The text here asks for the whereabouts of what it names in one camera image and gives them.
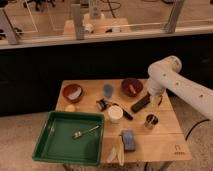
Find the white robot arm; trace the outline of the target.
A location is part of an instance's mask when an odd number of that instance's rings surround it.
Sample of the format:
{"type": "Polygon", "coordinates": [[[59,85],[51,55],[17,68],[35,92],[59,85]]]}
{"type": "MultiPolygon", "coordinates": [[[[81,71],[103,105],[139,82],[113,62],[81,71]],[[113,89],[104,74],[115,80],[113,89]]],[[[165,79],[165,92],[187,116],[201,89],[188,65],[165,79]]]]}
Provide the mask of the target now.
{"type": "Polygon", "coordinates": [[[159,96],[168,89],[213,121],[213,90],[179,75],[181,69],[181,60],[176,56],[152,63],[148,67],[148,93],[159,96]]]}

